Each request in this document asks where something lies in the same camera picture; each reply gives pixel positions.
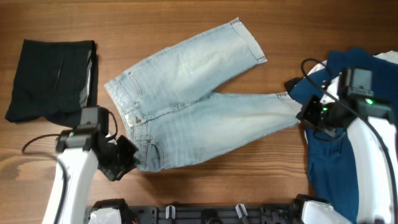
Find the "light blue denim shorts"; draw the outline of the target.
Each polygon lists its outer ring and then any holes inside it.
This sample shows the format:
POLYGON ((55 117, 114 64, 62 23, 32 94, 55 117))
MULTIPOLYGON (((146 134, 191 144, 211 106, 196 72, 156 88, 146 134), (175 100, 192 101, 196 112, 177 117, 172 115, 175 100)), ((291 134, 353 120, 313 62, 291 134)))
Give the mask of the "light blue denim shorts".
POLYGON ((141 171, 191 166, 297 124, 288 93, 218 93, 266 62, 239 19, 167 47, 123 71, 105 89, 138 148, 141 171))

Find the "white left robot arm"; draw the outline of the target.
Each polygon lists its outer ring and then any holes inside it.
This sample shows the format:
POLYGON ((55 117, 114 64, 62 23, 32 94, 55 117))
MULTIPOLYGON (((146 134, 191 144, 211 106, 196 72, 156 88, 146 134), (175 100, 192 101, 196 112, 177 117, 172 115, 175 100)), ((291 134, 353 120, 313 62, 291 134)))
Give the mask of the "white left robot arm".
POLYGON ((125 136, 107 136, 98 125, 80 125, 60 133, 56 174, 43 223, 83 223, 91 181, 97 170, 118 181, 135 169, 138 148, 125 136))

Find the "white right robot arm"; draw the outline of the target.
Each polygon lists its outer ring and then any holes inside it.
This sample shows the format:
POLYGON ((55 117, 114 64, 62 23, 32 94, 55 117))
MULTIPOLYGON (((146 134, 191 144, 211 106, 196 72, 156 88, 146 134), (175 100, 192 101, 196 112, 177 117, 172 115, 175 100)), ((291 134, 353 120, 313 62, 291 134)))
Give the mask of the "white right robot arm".
POLYGON ((334 78, 297 117, 335 142, 348 138, 358 183, 358 223, 397 223, 396 126, 389 101, 373 95, 371 78, 334 78))

